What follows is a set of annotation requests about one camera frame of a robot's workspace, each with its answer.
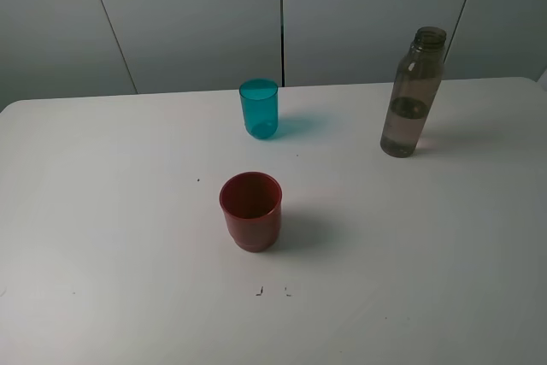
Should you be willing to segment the red plastic cup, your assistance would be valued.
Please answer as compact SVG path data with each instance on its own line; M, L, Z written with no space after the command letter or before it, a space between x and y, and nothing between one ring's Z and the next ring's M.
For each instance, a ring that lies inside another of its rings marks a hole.
M219 203L234 243L248 252L265 251L281 228L282 190L273 177L251 171L237 174L221 188Z

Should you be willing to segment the smoky transparent water bottle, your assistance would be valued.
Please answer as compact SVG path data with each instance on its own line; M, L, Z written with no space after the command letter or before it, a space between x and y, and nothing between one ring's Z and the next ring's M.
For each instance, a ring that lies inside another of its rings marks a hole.
M444 73L445 30L424 26L399 62L380 147L389 156L412 156Z

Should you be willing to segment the teal transparent plastic cup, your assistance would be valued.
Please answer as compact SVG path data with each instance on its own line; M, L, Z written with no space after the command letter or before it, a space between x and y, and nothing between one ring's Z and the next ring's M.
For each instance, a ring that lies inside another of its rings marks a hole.
M278 129L278 86L270 79L251 79L239 87L244 126L256 139L272 137Z

